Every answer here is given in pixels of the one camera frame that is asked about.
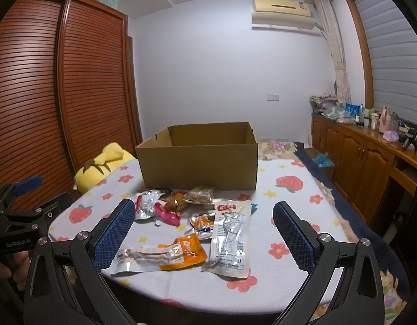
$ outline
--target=open cardboard box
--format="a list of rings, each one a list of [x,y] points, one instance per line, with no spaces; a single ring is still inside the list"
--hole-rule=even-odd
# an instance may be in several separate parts
[[[170,126],[135,150],[147,187],[257,186],[258,144],[249,122]]]

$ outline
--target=louvered door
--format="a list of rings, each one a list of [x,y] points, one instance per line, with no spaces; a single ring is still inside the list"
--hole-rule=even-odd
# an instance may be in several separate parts
[[[73,177],[56,105],[55,47],[64,0],[17,0],[0,23],[0,186],[40,174],[13,206],[31,209]]]
[[[126,21],[71,1],[62,64],[64,125],[76,169],[111,142],[137,145],[125,73]]]

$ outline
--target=beige curtain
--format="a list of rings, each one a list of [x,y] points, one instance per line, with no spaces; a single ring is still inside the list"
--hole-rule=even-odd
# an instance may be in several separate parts
[[[342,46],[338,22],[329,0],[315,0],[314,2],[320,15],[324,27],[324,34],[329,43],[335,65],[338,105],[345,108],[347,103],[351,103],[351,95],[346,71],[346,57],[344,55],[344,47]]]

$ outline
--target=wall socket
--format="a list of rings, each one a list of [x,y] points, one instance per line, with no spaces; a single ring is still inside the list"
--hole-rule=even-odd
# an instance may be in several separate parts
[[[267,101],[279,101],[279,94],[266,94]]]

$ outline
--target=stuffed toy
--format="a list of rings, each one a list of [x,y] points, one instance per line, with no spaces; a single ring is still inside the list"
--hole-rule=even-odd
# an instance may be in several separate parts
[[[76,189],[81,194],[85,194],[112,171],[132,159],[134,159],[132,154],[121,148],[119,144],[108,144],[99,156],[88,160],[84,167],[76,173]]]

